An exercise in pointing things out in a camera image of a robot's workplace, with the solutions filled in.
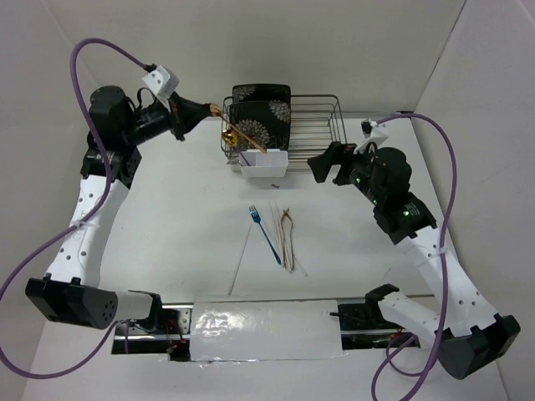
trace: black plate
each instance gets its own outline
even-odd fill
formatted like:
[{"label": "black plate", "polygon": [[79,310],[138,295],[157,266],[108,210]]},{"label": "black plate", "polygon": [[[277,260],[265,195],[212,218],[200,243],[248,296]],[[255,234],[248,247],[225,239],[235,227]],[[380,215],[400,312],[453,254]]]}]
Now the black plate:
[{"label": "black plate", "polygon": [[247,84],[232,88],[232,102],[255,102],[278,100],[291,104],[292,91],[281,84]]},{"label": "black plate", "polygon": [[[278,100],[240,102],[230,106],[231,123],[269,149],[288,149],[290,117],[290,104]],[[238,138],[237,149],[254,149],[242,137]]]}]

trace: cable clip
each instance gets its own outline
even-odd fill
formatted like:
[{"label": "cable clip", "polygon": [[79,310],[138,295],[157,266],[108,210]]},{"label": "cable clip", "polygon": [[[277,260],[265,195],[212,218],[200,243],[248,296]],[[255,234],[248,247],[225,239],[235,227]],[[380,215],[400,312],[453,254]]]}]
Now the cable clip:
[{"label": "cable clip", "polygon": [[441,255],[445,255],[448,251],[451,251],[451,245],[446,243],[442,248],[438,248],[431,257],[440,257]]},{"label": "cable clip", "polygon": [[89,221],[83,221],[83,220],[73,220],[70,222],[71,226],[75,226],[76,228],[81,228],[83,226],[91,227],[91,228],[99,228],[100,226],[98,224],[91,223]]}]

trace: white backdrop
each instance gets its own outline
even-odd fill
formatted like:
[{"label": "white backdrop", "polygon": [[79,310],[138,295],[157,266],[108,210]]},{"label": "white backdrop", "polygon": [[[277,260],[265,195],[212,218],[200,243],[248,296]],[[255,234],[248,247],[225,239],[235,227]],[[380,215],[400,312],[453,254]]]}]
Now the white backdrop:
[{"label": "white backdrop", "polygon": [[[39,0],[0,2],[0,281],[64,229],[79,188],[87,129],[69,77],[70,44]],[[83,90],[91,80],[80,72]],[[1,346],[30,369],[44,317],[24,295],[47,252],[17,277],[0,305]],[[21,398],[26,380],[0,364],[0,398]]]},{"label": "white backdrop", "polygon": [[[463,0],[45,0],[73,42],[107,38],[163,63],[180,93],[221,103],[234,84],[333,93],[344,110],[413,109]],[[140,86],[139,69],[84,52],[99,84]]]},{"label": "white backdrop", "polygon": [[[498,362],[512,401],[533,399],[534,17],[533,0],[469,0],[416,108],[442,124],[456,150],[457,253],[487,299],[522,328]],[[429,125],[415,127],[445,205],[446,147]]]}]

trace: wire dish rack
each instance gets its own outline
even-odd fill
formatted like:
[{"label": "wire dish rack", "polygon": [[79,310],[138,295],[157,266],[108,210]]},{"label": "wire dish rack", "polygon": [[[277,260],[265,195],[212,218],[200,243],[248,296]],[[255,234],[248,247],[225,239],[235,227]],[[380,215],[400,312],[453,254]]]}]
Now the wire dish rack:
[{"label": "wire dish rack", "polygon": [[[229,119],[232,96],[223,101],[222,113]],[[340,101],[333,94],[293,94],[288,169],[307,167],[307,159],[321,155],[333,141],[347,143]],[[230,129],[222,121],[222,131]],[[239,165],[237,151],[221,140],[221,149],[229,165]]]}]

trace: plastic fork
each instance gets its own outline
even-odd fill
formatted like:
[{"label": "plastic fork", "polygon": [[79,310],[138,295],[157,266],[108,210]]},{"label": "plastic fork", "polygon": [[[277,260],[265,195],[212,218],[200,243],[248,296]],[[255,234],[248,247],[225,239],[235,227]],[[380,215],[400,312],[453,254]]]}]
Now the plastic fork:
[{"label": "plastic fork", "polygon": [[267,243],[271,247],[271,250],[273,252],[273,255],[275,256],[275,259],[277,260],[277,263],[281,265],[282,264],[281,258],[278,257],[277,252],[275,251],[275,248],[273,248],[273,245],[271,245],[271,241],[268,238],[268,234],[266,234],[264,227],[262,227],[262,224],[260,224],[260,221],[262,219],[260,218],[260,215],[258,214],[257,208],[254,207],[254,205],[249,206],[249,213],[251,213],[252,220],[260,226],[262,232],[264,233],[264,236],[266,237]]}]

